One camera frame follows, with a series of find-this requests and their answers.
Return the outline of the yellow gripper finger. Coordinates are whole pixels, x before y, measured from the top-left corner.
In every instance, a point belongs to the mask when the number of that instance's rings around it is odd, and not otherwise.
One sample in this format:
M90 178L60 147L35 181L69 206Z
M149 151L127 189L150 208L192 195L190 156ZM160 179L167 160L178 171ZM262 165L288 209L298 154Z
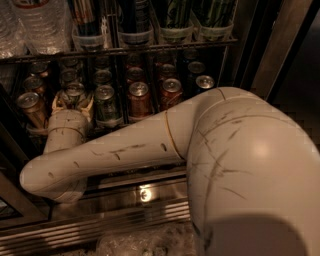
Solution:
M61 110L66 109L66 104L61 96L61 92L58 92L55 97L54 100L52 102L52 112L51 114L55 114Z
M94 99L92 96L87 97L80 104L80 111L85 116L88 122L91 122L94 116Z

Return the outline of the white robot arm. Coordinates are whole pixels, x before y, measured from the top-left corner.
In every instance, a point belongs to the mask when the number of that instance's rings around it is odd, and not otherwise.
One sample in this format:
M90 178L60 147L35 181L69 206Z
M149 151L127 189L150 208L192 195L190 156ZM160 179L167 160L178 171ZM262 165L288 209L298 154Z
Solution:
M31 194L58 202L78 180L187 164L198 256L320 256L320 153L291 118L234 87L206 91L21 171Z

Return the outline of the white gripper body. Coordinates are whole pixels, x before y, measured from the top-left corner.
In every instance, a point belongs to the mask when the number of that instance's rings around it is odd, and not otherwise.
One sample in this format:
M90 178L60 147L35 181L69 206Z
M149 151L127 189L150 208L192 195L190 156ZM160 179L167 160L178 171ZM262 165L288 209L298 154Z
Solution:
M89 130L86 117L77 110L66 109L49 118L44 153L69 149L84 143Z

